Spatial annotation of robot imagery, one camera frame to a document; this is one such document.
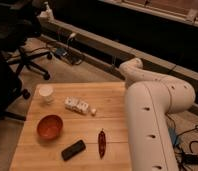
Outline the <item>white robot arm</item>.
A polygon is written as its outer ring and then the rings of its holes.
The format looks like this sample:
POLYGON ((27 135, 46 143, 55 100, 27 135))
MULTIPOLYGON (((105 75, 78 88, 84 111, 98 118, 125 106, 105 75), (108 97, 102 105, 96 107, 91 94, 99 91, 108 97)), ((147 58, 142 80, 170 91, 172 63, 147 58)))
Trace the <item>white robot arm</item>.
POLYGON ((179 171, 165 115, 193 105, 193 86, 174 76, 144 70, 139 58, 123 62, 119 71, 125 77, 132 171, 179 171))

